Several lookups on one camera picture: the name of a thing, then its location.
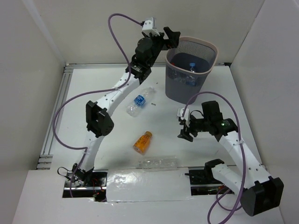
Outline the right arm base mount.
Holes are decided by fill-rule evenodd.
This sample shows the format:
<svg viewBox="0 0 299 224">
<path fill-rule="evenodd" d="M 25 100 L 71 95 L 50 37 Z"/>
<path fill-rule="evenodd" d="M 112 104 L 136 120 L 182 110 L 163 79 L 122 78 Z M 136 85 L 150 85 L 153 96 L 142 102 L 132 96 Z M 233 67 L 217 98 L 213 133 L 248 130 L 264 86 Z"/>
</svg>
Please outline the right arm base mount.
<svg viewBox="0 0 299 224">
<path fill-rule="evenodd" d="M 190 180 L 192 196 L 224 194 L 228 190 L 223 183 L 213 178 L 212 168 L 219 164 L 224 164 L 224 161 L 211 160 L 206 162 L 203 168 L 192 168 L 185 173 Z"/>
</svg>

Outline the clear bottle red cap label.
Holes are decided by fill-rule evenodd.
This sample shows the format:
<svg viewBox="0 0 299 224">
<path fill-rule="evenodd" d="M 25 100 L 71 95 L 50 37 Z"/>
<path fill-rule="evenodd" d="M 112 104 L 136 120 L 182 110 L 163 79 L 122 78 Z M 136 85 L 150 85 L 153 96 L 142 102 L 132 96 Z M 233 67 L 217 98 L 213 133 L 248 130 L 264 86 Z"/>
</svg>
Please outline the clear bottle red cap label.
<svg viewBox="0 0 299 224">
<path fill-rule="evenodd" d="M 180 82 L 180 83 L 184 82 L 184 75 L 180 71 L 174 68 L 172 68 L 171 71 L 171 78 L 176 82 Z"/>
</svg>

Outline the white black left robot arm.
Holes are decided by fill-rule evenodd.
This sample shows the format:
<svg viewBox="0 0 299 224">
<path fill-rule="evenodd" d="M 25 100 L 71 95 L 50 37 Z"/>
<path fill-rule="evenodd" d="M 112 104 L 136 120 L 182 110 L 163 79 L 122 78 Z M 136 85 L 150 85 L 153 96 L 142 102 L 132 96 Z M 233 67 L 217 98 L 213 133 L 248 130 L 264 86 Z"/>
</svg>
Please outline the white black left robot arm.
<svg viewBox="0 0 299 224">
<path fill-rule="evenodd" d="M 114 127 L 111 118 L 113 112 L 125 97 L 149 76 L 160 52 L 178 47 L 180 34 L 169 27 L 164 27 L 164 32 L 157 35 L 152 31 L 143 31 L 143 38 L 138 41 L 135 54 L 115 89 L 95 102 L 86 103 L 87 149 L 83 152 L 83 158 L 72 168 L 75 180 L 81 186 L 87 186 L 92 182 L 96 154 L 104 137 L 110 134 Z"/>
</svg>

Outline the clear crushed unlabelled bottle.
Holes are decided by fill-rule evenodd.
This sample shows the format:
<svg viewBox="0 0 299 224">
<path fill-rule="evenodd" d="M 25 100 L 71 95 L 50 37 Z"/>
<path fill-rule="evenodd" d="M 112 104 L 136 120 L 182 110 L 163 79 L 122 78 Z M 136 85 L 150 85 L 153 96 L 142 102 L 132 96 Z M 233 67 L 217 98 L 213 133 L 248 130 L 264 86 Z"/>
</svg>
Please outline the clear crushed unlabelled bottle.
<svg viewBox="0 0 299 224">
<path fill-rule="evenodd" d="M 172 171 L 179 167 L 178 159 L 175 156 L 145 157 L 140 159 L 137 168 L 146 172 Z"/>
</svg>

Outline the clear bottle blue cap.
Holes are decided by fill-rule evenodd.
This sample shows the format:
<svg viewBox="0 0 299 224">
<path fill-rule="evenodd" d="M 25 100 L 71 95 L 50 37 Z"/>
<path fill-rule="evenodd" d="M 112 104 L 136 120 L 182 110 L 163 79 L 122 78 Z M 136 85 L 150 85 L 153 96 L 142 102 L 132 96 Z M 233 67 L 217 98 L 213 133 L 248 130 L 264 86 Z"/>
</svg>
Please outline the clear bottle blue cap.
<svg viewBox="0 0 299 224">
<path fill-rule="evenodd" d="M 194 75 L 197 71 L 196 63 L 190 63 L 189 67 L 190 67 L 190 72 L 192 73 L 192 75 L 186 76 L 186 84 L 188 86 L 196 86 L 197 77 Z"/>
</svg>

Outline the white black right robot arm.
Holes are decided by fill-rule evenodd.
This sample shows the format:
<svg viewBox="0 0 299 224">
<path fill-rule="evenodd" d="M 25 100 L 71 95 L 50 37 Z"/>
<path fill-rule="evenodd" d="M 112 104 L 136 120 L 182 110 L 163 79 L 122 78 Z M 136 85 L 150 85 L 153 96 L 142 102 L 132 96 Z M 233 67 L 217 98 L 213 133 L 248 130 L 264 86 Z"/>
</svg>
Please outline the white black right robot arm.
<svg viewBox="0 0 299 224">
<path fill-rule="evenodd" d="M 182 129 L 179 138 L 192 142 L 199 132 L 208 132 L 228 152 L 242 175 L 231 170 L 224 161 L 215 159 L 205 163 L 204 178 L 209 183 L 217 180 L 231 191 L 242 193 L 240 203 L 249 216 L 255 216 L 280 205 L 284 184 L 271 174 L 253 155 L 237 125 L 224 119 L 216 101 L 202 103 L 203 117 L 195 118 L 189 109 L 179 108 L 178 120 Z"/>
</svg>

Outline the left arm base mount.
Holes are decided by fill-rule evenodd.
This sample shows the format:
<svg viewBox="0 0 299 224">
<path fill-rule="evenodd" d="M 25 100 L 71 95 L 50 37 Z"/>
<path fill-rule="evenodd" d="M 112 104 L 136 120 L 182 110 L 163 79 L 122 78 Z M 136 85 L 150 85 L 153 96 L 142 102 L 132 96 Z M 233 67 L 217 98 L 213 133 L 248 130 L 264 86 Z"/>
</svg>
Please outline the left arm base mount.
<svg viewBox="0 0 299 224">
<path fill-rule="evenodd" d="M 107 201 L 107 172 L 92 170 L 73 175 L 71 170 L 59 167 L 57 174 L 64 177 L 62 198 L 92 198 L 95 202 Z"/>
</svg>

